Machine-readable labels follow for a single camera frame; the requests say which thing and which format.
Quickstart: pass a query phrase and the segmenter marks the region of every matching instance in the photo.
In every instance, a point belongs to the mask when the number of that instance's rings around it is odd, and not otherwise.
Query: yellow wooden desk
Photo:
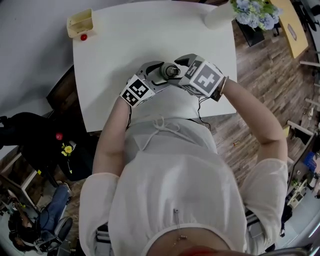
[[[269,2],[283,9],[283,14],[279,16],[279,22],[289,44],[292,57],[298,57],[308,47],[308,41],[295,8],[290,0],[269,0]],[[290,32],[290,26],[296,34],[296,40]]]

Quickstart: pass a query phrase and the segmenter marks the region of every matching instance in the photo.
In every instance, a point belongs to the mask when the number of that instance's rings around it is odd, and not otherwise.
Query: vase
[[[215,30],[225,24],[229,24],[236,17],[236,12],[230,1],[214,8],[204,18],[204,24],[208,29]]]

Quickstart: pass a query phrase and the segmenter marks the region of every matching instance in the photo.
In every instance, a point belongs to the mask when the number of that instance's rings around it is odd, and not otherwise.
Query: wooden floor
[[[263,102],[278,118],[282,126],[287,120],[298,123],[305,120],[310,104],[306,97],[313,99],[313,68],[299,64],[299,60],[315,61],[316,56],[305,52],[297,59],[290,55],[285,37],[281,34],[273,37],[272,32],[265,33],[265,40],[249,47],[238,25],[233,22],[237,59],[238,82]],[[313,45],[308,36],[309,48]],[[49,103],[56,114],[66,113],[72,118],[81,119],[81,110],[76,89],[74,71],[70,70],[48,96]],[[230,165],[239,184],[254,166],[257,158],[258,143],[242,118],[236,114],[204,118],[212,126],[212,135],[219,155]],[[288,140],[289,157],[294,159],[302,149],[298,138]],[[63,173],[57,170],[57,180],[66,181],[72,190],[72,200],[66,214],[74,224],[68,239],[74,245],[78,236],[79,198],[84,180],[69,182]]]

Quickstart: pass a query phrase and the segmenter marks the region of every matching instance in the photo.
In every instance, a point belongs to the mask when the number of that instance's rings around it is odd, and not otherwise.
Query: white blouse
[[[285,162],[259,162],[239,189],[202,125],[184,119],[137,124],[126,141],[129,163],[121,177],[94,174],[82,187],[79,238],[86,256],[98,255],[96,230],[105,223],[115,256],[145,256],[177,229],[174,209],[180,228],[210,230],[234,251],[260,254],[275,242],[287,192]],[[259,218],[262,238],[248,235],[245,207]]]

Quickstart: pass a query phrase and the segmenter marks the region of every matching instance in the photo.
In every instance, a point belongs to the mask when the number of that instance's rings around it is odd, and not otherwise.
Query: bracelet
[[[222,91],[223,91],[228,79],[229,79],[229,76],[225,76],[224,77],[224,81],[223,81],[223,84],[222,84],[222,87],[221,87],[221,90],[220,90],[220,96],[222,96]]]

